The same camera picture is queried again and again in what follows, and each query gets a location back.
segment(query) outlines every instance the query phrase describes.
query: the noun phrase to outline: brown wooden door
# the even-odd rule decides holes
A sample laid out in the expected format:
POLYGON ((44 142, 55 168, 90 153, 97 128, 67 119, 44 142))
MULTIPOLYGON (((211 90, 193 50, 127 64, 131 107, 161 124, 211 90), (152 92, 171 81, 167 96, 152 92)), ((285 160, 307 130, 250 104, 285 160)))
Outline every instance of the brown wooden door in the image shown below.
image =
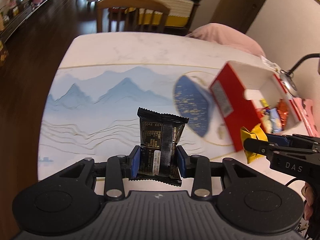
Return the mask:
POLYGON ((246 33, 265 0, 220 0, 211 22, 246 33))

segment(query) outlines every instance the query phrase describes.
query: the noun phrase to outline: silver bolt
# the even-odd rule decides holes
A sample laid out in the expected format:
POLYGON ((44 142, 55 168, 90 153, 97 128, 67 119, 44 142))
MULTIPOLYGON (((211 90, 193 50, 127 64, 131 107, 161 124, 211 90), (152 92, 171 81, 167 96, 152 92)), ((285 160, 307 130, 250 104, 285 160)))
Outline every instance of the silver bolt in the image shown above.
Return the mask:
POLYGON ((106 192, 107 196, 108 197, 120 197, 122 195, 122 191, 119 190, 119 189, 109 189, 107 192, 106 192))
POLYGON ((204 188, 199 188, 195 190, 195 195, 198 197, 207 197, 210 195, 210 191, 204 188))

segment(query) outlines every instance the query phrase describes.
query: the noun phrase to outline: stool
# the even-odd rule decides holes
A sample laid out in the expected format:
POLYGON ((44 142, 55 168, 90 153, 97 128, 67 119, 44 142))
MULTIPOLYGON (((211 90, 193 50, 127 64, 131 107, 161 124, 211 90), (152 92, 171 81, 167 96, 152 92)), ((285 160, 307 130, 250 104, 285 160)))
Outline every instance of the stool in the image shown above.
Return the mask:
POLYGON ((97 4, 97 1, 99 1, 99 0, 87 0, 88 1, 88 10, 90 10, 90 6, 91 6, 91 3, 92 2, 94 2, 95 4, 94 4, 94 7, 96 7, 96 4, 97 4))

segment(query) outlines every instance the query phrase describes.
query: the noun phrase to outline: wooden floor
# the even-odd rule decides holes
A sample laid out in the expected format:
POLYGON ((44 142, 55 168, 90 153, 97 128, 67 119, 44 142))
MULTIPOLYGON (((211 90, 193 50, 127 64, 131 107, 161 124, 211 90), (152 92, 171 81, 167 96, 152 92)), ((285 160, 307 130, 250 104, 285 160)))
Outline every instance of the wooden floor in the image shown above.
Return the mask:
POLYGON ((11 203, 37 181, 37 151, 46 97, 72 40, 96 32, 84 0, 49 0, 6 42, 0 67, 0 239, 18 232, 11 203))

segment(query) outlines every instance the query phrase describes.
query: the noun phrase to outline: barcode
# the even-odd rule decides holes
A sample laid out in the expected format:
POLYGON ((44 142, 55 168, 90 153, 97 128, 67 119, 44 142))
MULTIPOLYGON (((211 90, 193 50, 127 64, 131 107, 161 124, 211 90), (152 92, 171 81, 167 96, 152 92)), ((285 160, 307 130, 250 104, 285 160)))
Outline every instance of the barcode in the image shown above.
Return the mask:
POLYGON ((152 175, 159 175, 159 167, 160 167, 160 151, 155 150, 153 155, 153 167, 152 167, 152 175))
POLYGON ((220 107, 223 117, 227 117, 233 112, 231 103, 223 90, 219 80, 217 80, 211 87, 211 91, 214 94, 216 101, 220 107))

